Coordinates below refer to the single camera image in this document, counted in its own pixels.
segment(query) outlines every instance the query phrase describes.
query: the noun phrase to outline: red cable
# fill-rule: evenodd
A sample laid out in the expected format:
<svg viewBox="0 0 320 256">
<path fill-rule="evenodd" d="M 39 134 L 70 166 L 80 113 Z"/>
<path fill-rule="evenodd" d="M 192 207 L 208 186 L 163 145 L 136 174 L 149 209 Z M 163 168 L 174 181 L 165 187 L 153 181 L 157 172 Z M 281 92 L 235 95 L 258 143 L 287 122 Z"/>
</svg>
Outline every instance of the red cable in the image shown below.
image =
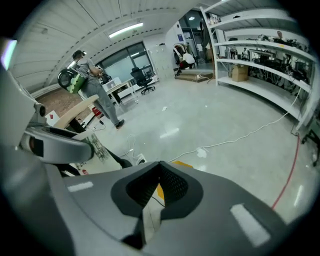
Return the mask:
<svg viewBox="0 0 320 256">
<path fill-rule="evenodd" d="M 277 205 L 277 203 L 279 202 L 280 198 L 281 198 L 282 195 L 284 194 L 284 192 L 285 192 L 285 190 L 286 190 L 286 187 L 287 187 L 287 185 L 289 184 L 289 181 L 290 181 L 290 179 L 291 179 L 291 176 L 292 176 L 292 174 L 293 174 L 293 172 L 294 172 L 294 169 L 295 169 L 295 166 L 296 166 L 296 161 L 297 161 L 297 156 L 298 156 L 298 151 L 299 151 L 299 144 L 300 144 L 300 137 L 299 137 L 299 135 L 297 135 L 297 138 L 298 138 L 298 139 L 297 139 L 297 144 L 296 144 L 295 156 L 294 156 L 294 160 L 293 160 L 293 164 L 292 164 L 292 167 L 291 167 L 291 171 L 290 171 L 289 177 L 288 177 L 288 179 L 286 180 L 286 183 L 285 183 L 285 185 L 283 186 L 283 188 L 282 188 L 279 196 L 277 197 L 277 199 L 276 199 L 275 202 L 273 203 L 273 205 L 272 205 L 272 207 L 271 207 L 272 209 L 274 209 L 274 208 L 276 207 L 276 205 Z"/>
</svg>

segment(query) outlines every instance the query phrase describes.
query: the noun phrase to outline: office chair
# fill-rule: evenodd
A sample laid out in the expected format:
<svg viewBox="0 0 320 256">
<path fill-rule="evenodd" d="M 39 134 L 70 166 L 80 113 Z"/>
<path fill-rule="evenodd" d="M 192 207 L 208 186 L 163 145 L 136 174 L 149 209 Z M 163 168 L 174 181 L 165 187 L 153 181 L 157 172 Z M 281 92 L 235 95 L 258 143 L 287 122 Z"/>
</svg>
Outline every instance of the office chair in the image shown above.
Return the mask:
<svg viewBox="0 0 320 256">
<path fill-rule="evenodd" d="M 141 92 L 141 94 L 145 94 L 146 91 L 154 91 L 156 88 L 154 86 L 149 86 L 148 84 L 152 81 L 152 79 L 146 79 L 142 70 L 138 67 L 134 67 L 131 76 L 136 80 L 136 84 L 140 87 L 145 87 L 145 89 Z"/>
</svg>

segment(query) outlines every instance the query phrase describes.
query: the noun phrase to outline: cardboard box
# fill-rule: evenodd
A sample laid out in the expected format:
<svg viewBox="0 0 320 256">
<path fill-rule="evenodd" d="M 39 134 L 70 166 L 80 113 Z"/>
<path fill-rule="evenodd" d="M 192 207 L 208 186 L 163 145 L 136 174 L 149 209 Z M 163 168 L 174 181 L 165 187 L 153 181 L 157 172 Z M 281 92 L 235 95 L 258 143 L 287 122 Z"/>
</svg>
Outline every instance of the cardboard box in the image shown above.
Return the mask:
<svg viewBox="0 0 320 256">
<path fill-rule="evenodd" d="M 248 80 L 248 66 L 234 65 L 232 69 L 232 80 L 235 82 L 243 82 Z"/>
</svg>

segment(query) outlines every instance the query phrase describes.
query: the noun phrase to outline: white corrugated ceiling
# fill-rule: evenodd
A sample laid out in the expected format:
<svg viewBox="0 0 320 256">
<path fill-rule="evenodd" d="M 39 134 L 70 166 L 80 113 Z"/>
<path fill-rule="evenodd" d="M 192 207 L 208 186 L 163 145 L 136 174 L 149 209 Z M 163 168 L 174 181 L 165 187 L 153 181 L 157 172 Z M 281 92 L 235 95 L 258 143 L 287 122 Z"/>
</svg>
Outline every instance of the white corrugated ceiling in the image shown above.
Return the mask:
<svg viewBox="0 0 320 256">
<path fill-rule="evenodd" d="M 165 33 L 200 0 L 52 0 L 24 26 L 10 69 L 28 91 L 57 83 L 61 69 L 78 49 L 94 62 Z M 113 32 L 143 22 L 134 31 Z"/>
</svg>

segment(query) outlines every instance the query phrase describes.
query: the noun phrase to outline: human arm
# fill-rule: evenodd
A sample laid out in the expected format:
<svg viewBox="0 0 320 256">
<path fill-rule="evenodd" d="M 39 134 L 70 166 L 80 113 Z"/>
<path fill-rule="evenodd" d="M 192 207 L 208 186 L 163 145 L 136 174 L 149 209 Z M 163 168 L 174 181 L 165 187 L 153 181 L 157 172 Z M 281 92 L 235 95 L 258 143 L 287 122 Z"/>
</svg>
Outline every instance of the human arm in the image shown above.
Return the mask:
<svg viewBox="0 0 320 256">
<path fill-rule="evenodd" d="M 94 76 L 98 76 L 99 74 L 101 74 L 101 73 L 103 72 L 103 70 L 97 68 L 97 67 L 94 65 L 94 63 L 92 62 L 92 60 L 89 59 L 89 58 L 88 58 L 88 60 L 87 60 L 87 64 L 88 64 L 88 67 L 89 67 L 91 73 L 92 73 Z"/>
</svg>

